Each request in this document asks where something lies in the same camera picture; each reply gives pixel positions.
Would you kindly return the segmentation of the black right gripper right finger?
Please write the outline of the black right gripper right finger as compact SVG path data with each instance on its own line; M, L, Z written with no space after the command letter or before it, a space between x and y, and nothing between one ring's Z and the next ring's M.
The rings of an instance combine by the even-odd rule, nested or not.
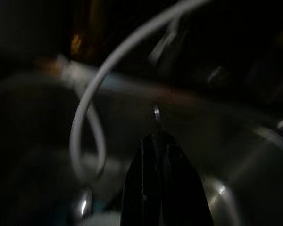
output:
M162 131L160 159L163 218L167 226L210 226L201 179L177 140Z

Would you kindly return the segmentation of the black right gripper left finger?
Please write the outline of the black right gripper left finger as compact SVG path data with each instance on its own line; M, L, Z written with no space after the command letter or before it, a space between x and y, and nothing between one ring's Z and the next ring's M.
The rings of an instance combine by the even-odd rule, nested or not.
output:
M157 226L160 190L154 136L141 140L126 175L122 198L122 226Z

